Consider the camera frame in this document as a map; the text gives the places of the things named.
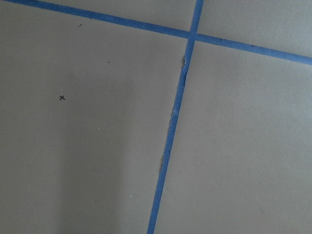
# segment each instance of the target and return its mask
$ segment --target gray surface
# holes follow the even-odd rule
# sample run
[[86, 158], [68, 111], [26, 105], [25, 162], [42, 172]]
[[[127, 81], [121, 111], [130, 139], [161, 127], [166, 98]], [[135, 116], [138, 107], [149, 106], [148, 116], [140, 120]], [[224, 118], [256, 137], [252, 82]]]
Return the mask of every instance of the gray surface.
[[312, 57], [312, 1], [206, 0], [198, 33]]
[[189, 31], [195, 0], [48, 0], [65, 6]]
[[3, 1], [0, 32], [0, 233], [145, 233], [186, 40]]
[[156, 234], [312, 233], [311, 74], [195, 44]]

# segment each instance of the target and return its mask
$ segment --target blue tape strip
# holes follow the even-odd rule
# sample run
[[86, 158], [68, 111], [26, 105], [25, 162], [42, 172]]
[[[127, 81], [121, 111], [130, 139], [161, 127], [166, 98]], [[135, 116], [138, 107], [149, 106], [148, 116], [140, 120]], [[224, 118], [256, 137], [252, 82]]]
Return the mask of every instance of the blue tape strip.
[[261, 55], [267, 55], [267, 56], [271, 56], [271, 57], [275, 57], [279, 59], [286, 59], [286, 60], [290, 60], [294, 62], [300, 62], [300, 63], [312, 65], [312, 58], [310, 57], [287, 53], [287, 52], [283, 52], [279, 50], [273, 50], [273, 49], [269, 49], [269, 48], [265, 48], [261, 46], [249, 45], [249, 44], [245, 44], [245, 43], [241, 43], [237, 41], [215, 38], [215, 37], [210, 37], [210, 36], [202, 35], [202, 34], [197, 34], [196, 40], [209, 43], [209, 44], [230, 47], [230, 48], [237, 49], [237, 50], [244, 50], [244, 51], [257, 53]]
[[150, 221], [148, 224], [147, 234], [153, 234], [155, 230], [161, 195], [162, 195], [163, 187], [165, 184], [165, 178], [166, 178], [169, 159], [170, 159], [170, 153], [171, 153], [171, 149], [172, 149], [172, 145], [173, 145], [173, 141], [175, 137], [176, 125], [177, 125], [177, 121], [179, 117], [187, 73], [189, 71], [189, 67], [191, 63], [191, 57], [193, 53], [193, 47], [195, 43], [195, 38], [197, 34], [197, 29], [198, 29], [203, 2], [204, 0], [197, 0], [195, 4], [190, 34], [189, 34], [189, 38], [188, 38], [186, 49], [185, 49], [185, 65], [181, 69], [179, 83], [177, 86], [173, 112], [172, 112], [171, 119], [170, 119], [169, 130], [167, 133], [167, 139], [166, 139], [165, 149], [163, 153], [163, 164], [162, 164], [159, 176], [158, 176], [158, 182], [156, 186], [156, 191], [155, 191]]
[[179, 29], [169, 28], [165, 26], [152, 24], [152, 23], [145, 23], [145, 22], [132, 20], [132, 19], [125, 19], [121, 17], [111, 16], [111, 15], [97, 13], [93, 11], [82, 10], [82, 9], [69, 7], [69, 6], [57, 5], [57, 4], [44, 2], [44, 1], [37, 1], [37, 0], [4, 0], [4, 1], [19, 3], [22, 5], [33, 6], [33, 7], [47, 9], [51, 11], [57, 11], [57, 12], [66, 13], [66, 14], [70, 14], [74, 16], [90, 18], [94, 20], [115, 23], [115, 24], [124, 25], [128, 27], [139, 28], [139, 29], [143, 29], [147, 31], [167, 34], [167, 35], [176, 36], [180, 38], [188, 38], [189, 36], [189, 32], [179, 30]]

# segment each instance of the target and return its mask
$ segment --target blue line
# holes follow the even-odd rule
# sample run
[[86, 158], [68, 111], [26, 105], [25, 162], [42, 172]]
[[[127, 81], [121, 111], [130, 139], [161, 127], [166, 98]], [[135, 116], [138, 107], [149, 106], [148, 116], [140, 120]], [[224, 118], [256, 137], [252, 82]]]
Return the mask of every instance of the blue line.
[[287, 52], [279, 51], [279, 50], [273, 50], [273, 49], [269, 49], [269, 48], [265, 48], [261, 46], [249, 45], [249, 44], [245, 44], [245, 43], [241, 43], [241, 42], [237, 42], [233, 40], [215, 38], [215, 37], [210, 37], [210, 36], [202, 35], [202, 34], [197, 34], [196, 40], [209, 43], [209, 44], [230, 47], [230, 48], [237, 49], [237, 50], [244, 50], [244, 51], [257, 53], [261, 55], [267, 55], [267, 56], [271, 56], [271, 57], [275, 57], [279, 59], [285, 59], [285, 60], [312, 65], [312, 58], [310, 57], [287, 53]]
[[153, 234], [155, 230], [161, 195], [162, 195], [163, 187], [165, 184], [165, 178], [166, 178], [169, 159], [170, 159], [170, 153], [171, 153], [171, 149], [172, 149], [172, 145], [173, 145], [173, 141], [175, 137], [176, 125], [177, 125], [177, 121], [179, 117], [187, 73], [189, 71], [189, 67], [191, 63], [191, 57], [193, 53], [193, 47], [195, 43], [195, 38], [197, 34], [199, 18], [200, 18], [203, 2], [204, 0], [197, 0], [195, 4], [190, 34], [189, 34], [189, 38], [188, 38], [186, 49], [185, 49], [185, 57], [184, 57], [185, 65], [181, 69], [179, 83], [177, 86], [174, 107], [173, 107], [173, 111], [172, 111], [172, 115], [170, 119], [169, 130], [167, 133], [167, 139], [166, 139], [165, 149], [163, 153], [163, 163], [162, 163], [161, 171], [158, 176], [158, 182], [156, 186], [156, 191], [155, 191], [150, 221], [148, 224], [147, 234]]
[[66, 13], [66, 14], [70, 14], [74, 16], [90, 18], [94, 20], [105, 21], [109, 23], [115, 23], [115, 24], [119, 24], [123, 26], [167, 34], [167, 35], [176, 36], [180, 38], [188, 38], [189, 36], [189, 32], [179, 30], [179, 29], [169, 28], [165, 26], [152, 24], [152, 23], [145, 23], [145, 22], [132, 20], [132, 19], [125, 19], [121, 17], [111, 16], [111, 15], [97, 13], [93, 11], [82, 10], [82, 9], [69, 7], [69, 6], [57, 5], [54, 3], [49, 3], [49, 2], [44, 2], [44, 1], [37, 1], [37, 0], [4, 0], [4, 1], [19, 3], [22, 5], [37, 7], [37, 8], [51, 10], [51, 11], [57, 11], [57, 12]]

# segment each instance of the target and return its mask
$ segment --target vertical blue tape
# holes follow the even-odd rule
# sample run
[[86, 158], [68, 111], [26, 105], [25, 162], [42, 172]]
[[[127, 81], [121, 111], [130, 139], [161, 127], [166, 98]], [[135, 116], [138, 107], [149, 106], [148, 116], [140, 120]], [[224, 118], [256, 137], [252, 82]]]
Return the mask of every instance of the vertical blue tape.
[[100, 20], [104, 22], [143, 29], [147, 31], [167, 34], [167, 35], [180, 37], [180, 38], [188, 38], [189, 36], [189, 32], [175, 29], [175, 28], [165, 27], [165, 26], [152, 24], [152, 23], [145, 23], [145, 22], [132, 20], [132, 19], [126, 19], [126, 18], [117, 17], [117, 16], [111, 16], [111, 15], [107, 15], [103, 13], [82, 10], [82, 9], [78, 9], [78, 8], [74, 8], [70, 6], [63, 6], [63, 5], [58, 5], [58, 4], [44, 2], [44, 1], [37, 1], [37, 0], [3, 0], [3, 1], [8, 1], [8, 2], [18, 3], [22, 5], [32, 6], [36, 8], [56, 11], [60, 13], [66, 13], [69, 15], [80, 16], [80, 17], [89, 18], [93, 20]]
[[155, 230], [161, 195], [162, 195], [163, 187], [165, 184], [165, 178], [166, 178], [169, 159], [170, 159], [170, 153], [171, 153], [171, 149], [172, 149], [172, 145], [173, 145], [173, 141], [175, 137], [177, 120], [179, 117], [181, 102], [183, 98], [186, 77], [187, 77], [187, 73], [189, 71], [189, 67], [191, 63], [191, 57], [193, 53], [193, 47], [194, 47], [195, 38], [197, 34], [203, 1], [204, 0], [197, 0], [195, 4], [191, 29], [190, 29], [186, 49], [185, 49], [185, 65], [181, 69], [180, 78], [179, 78], [179, 82], [177, 86], [173, 112], [172, 112], [171, 119], [170, 119], [169, 130], [167, 133], [167, 139], [166, 139], [165, 149], [163, 153], [163, 164], [162, 164], [159, 176], [158, 176], [158, 182], [156, 186], [156, 191], [155, 191], [151, 216], [150, 216], [150, 220], [148, 224], [147, 234], [153, 234]]
[[215, 38], [215, 37], [202, 35], [202, 34], [197, 34], [196, 40], [209, 43], [209, 44], [225, 46], [225, 47], [229, 47], [229, 48], [233, 48], [237, 50], [243, 50], [243, 51], [248, 51], [248, 52], [252, 52], [256, 54], [267, 55], [270, 57], [275, 57], [279, 59], [285, 59], [285, 60], [312, 65], [312, 58], [310, 57], [287, 53], [287, 52], [279, 51], [279, 50], [273, 50], [273, 49], [269, 49], [269, 48], [265, 48], [261, 46], [249, 45], [249, 44], [245, 44], [245, 43], [241, 43], [241, 42], [237, 42], [233, 40]]

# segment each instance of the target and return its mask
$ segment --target floor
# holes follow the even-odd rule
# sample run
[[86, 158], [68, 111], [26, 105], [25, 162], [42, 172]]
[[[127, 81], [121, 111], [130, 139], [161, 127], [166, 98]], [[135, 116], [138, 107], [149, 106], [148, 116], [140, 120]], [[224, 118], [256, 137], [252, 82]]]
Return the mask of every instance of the floor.
[[0, 234], [312, 232], [308, 0], [0, 1]]

